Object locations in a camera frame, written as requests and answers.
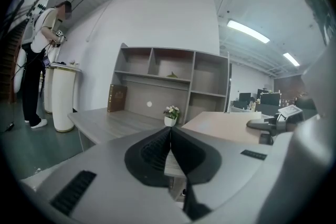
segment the white pot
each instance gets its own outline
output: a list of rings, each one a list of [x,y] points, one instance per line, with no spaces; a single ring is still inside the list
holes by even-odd
[[[176,124],[176,120],[173,120],[171,118],[168,118],[168,117],[164,117],[164,125],[168,126],[168,127],[173,127],[175,124]]]

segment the brown book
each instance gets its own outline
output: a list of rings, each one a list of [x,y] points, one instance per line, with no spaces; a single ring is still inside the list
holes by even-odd
[[[115,112],[124,110],[126,101],[127,87],[122,85],[110,85],[109,100],[107,111]]]

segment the white cylindrical pedestal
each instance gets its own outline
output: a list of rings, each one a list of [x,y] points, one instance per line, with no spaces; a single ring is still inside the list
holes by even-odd
[[[44,78],[44,110],[50,114],[52,113],[52,107],[53,107],[53,103],[51,101],[53,74],[54,69],[47,67],[46,76]]]
[[[73,88],[75,83],[76,68],[51,64],[54,67],[52,84],[52,107],[54,127],[58,132],[69,132],[74,128],[74,124],[69,120],[68,114],[72,113]]]

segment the black pants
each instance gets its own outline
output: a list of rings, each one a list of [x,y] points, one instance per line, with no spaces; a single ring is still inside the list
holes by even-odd
[[[30,47],[26,50],[27,66],[24,72],[22,106],[25,121],[29,121],[31,126],[41,122],[41,118],[36,114],[38,101],[38,86],[40,74],[43,69],[42,59],[44,51],[37,54]]]

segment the white sneaker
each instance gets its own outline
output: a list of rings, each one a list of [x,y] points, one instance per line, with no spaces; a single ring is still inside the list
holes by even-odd
[[[32,129],[36,129],[36,128],[40,128],[40,127],[43,127],[43,126],[46,126],[48,123],[48,121],[46,119],[41,119],[41,122],[35,126],[32,126],[30,128]]]

